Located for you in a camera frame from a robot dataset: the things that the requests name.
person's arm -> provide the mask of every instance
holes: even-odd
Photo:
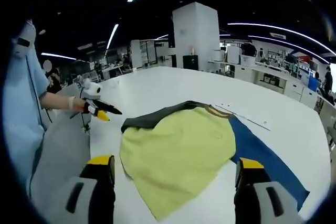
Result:
[[[67,110],[69,108],[69,97],[45,92],[39,98],[40,104],[43,108],[54,110]],[[83,99],[74,98],[74,111],[83,112],[85,108],[85,101]]]

desk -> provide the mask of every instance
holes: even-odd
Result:
[[[319,116],[314,110],[289,97],[246,81],[169,67],[145,69],[101,84],[101,99],[123,112],[123,115],[109,114],[109,122],[92,118],[90,133],[91,157],[106,154],[116,156],[116,224],[157,223],[122,168],[119,149],[120,128],[124,120],[187,100],[230,105],[231,110],[238,114],[267,120],[270,131],[240,119],[290,167],[306,190],[310,191],[300,210],[304,219],[309,218],[329,190],[330,155]],[[235,176],[236,165],[228,161],[206,189],[160,223],[234,224]]]
[[[110,76],[110,71],[111,70],[119,69],[120,73],[123,74],[122,71],[121,71],[122,66],[123,65],[109,66],[108,68],[103,69],[102,73],[103,73],[104,79],[108,80],[108,79],[111,78],[111,76]]]

blue cloth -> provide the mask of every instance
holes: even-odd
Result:
[[[296,199],[298,210],[300,210],[309,192],[299,179],[277,154],[256,137],[238,118],[230,116],[229,121],[236,139],[236,153],[231,158],[231,161],[237,164],[239,158],[244,157],[261,163],[271,181],[277,181],[282,184]]]
[[[26,56],[37,96],[49,85],[36,56],[35,49]],[[12,56],[3,93],[5,141],[10,158],[23,187],[33,169],[35,151],[39,148],[44,128],[39,117],[40,104],[31,84],[26,57]]]

white pillar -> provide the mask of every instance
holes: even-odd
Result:
[[[198,55],[199,70],[208,71],[209,60],[220,49],[218,13],[200,3],[191,3],[173,11],[176,63],[183,68],[183,56]]]
[[[141,58],[141,49],[139,40],[131,41],[131,59],[134,68],[142,67],[142,58]]]

hand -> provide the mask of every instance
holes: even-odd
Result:
[[[84,112],[85,110],[85,101],[80,98],[75,98],[73,100],[73,107],[75,111]]]

